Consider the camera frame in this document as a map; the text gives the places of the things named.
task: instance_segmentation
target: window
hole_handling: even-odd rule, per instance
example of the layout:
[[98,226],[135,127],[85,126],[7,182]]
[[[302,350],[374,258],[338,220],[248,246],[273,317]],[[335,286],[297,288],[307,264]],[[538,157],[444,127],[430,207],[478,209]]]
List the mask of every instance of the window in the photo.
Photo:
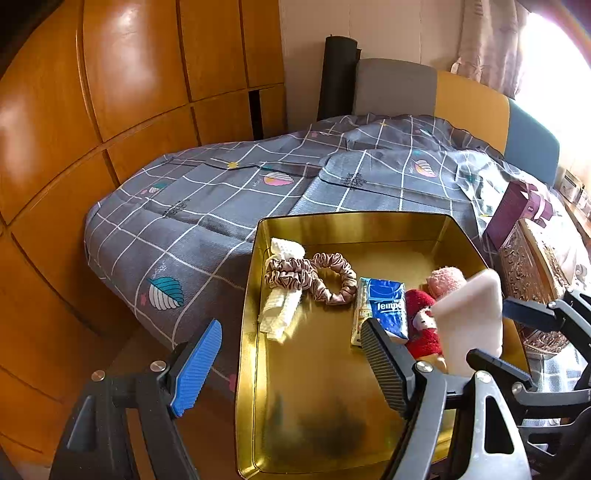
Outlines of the window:
[[524,76],[515,101],[560,142],[560,165],[591,185],[591,69],[569,36],[530,14]]

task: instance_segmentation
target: white washcloth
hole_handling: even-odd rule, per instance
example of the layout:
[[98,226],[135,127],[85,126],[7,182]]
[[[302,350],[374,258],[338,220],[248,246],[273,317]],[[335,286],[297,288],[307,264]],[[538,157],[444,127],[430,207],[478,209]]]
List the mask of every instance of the white washcloth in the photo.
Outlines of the white washcloth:
[[[281,238],[271,240],[271,253],[272,255],[265,263],[265,269],[271,260],[304,258],[306,254],[304,247],[299,243]],[[268,339],[280,340],[283,337],[283,332],[289,327],[296,313],[300,298],[301,290],[287,290],[282,287],[271,290],[258,318],[261,331],[267,334]]]

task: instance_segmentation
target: gold tray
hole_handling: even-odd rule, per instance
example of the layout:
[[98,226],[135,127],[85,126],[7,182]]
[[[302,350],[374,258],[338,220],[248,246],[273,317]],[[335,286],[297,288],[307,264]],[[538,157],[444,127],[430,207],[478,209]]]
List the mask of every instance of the gold tray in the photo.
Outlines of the gold tray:
[[[327,307],[304,293],[283,343],[259,335],[257,317],[271,238],[301,243],[306,256],[340,252],[358,276],[417,288],[436,268],[452,265],[466,278],[486,268],[447,215],[345,212],[266,218],[259,222],[246,287],[236,391],[238,471],[257,480],[379,478],[404,422],[388,405],[359,347],[351,346],[353,306]],[[334,285],[328,285],[332,291]],[[527,371],[515,325],[504,320],[503,359]],[[433,461],[452,435],[446,412]]]

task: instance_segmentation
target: tissue pack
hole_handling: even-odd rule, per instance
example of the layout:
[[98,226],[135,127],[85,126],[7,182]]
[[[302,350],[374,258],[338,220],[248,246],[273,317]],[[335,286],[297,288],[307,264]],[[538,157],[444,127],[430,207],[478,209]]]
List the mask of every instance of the tissue pack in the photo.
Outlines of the tissue pack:
[[375,317],[396,343],[408,341],[404,283],[377,278],[359,278],[351,344],[361,346],[361,325]]

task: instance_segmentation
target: black yoga mat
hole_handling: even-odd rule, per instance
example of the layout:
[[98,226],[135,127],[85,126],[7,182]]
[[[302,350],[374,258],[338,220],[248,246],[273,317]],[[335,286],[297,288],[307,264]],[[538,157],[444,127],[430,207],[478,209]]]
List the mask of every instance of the black yoga mat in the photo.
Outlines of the black yoga mat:
[[326,37],[318,120],[353,111],[355,74],[361,50],[349,37]]

